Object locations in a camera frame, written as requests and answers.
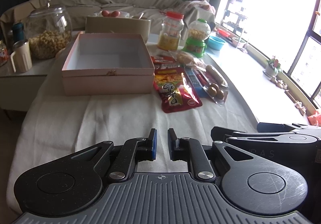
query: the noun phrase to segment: flower pot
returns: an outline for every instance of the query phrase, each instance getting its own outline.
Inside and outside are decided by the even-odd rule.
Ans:
[[[278,74],[268,64],[266,65],[264,73],[270,77],[273,77],[273,76],[275,77]]]

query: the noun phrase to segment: beige cup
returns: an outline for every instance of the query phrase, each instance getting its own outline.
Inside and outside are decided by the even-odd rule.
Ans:
[[[24,73],[33,66],[31,62],[28,40],[16,42],[13,47],[13,53],[10,55],[10,61],[14,72]]]

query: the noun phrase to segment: potted plant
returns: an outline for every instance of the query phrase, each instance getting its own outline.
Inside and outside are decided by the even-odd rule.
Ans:
[[[267,61],[264,73],[270,77],[275,77],[281,71],[282,69],[279,60],[275,58],[275,55],[272,56],[272,58]]]

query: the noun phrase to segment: beige sofa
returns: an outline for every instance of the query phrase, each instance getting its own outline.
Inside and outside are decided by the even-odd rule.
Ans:
[[[15,22],[26,22],[31,11],[46,5],[47,0],[29,0],[23,4],[17,5],[7,10],[0,17],[0,24],[3,34],[7,36]],[[70,14],[73,30],[84,30],[86,16],[101,10],[120,10],[128,12],[131,15],[144,13],[144,17],[151,20],[151,33],[158,34],[162,28],[161,23],[168,10],[181,9],[179,6],[183,0],[51,0],[51,5],[65,5]],[[184,30],[182,37],[185,39],[188,25],[198,19],[203,18],[208,22],[214,22],[212,12],[202,8],[192,7],[189,10],[182,11],[184,16]]]

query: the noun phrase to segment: glass jar lid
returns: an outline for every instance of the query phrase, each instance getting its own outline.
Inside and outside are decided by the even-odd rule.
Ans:
[[[60,14],[66,10],[66,7],[63,5],[50,5],[50,0],[47,1],[47,5],[44,7],[40,7],[36,10],[33,10],[30,13],[30,17],[38,17],[38,16],[45,16],[50,14]]]

